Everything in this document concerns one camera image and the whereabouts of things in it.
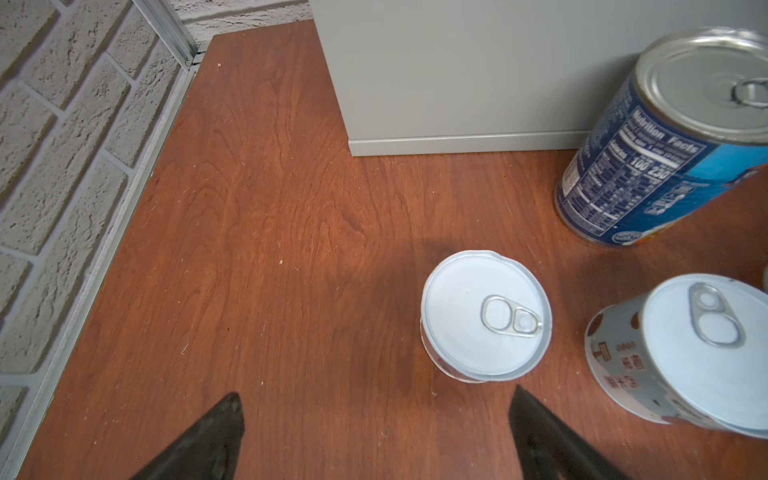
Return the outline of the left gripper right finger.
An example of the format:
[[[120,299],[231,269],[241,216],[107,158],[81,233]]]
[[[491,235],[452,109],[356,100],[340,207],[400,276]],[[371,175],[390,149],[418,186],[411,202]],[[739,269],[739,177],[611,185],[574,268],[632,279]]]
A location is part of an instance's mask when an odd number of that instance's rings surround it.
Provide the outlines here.
[[[508,418],[525,480],[627,477],[520,385]]]

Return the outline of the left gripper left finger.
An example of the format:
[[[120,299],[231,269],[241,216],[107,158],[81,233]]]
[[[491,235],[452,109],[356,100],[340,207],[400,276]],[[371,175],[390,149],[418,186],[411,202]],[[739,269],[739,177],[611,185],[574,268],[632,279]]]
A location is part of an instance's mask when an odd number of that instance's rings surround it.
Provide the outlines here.
[[[230,392],[132,479],[233,479],[244,433],[241,398]]]

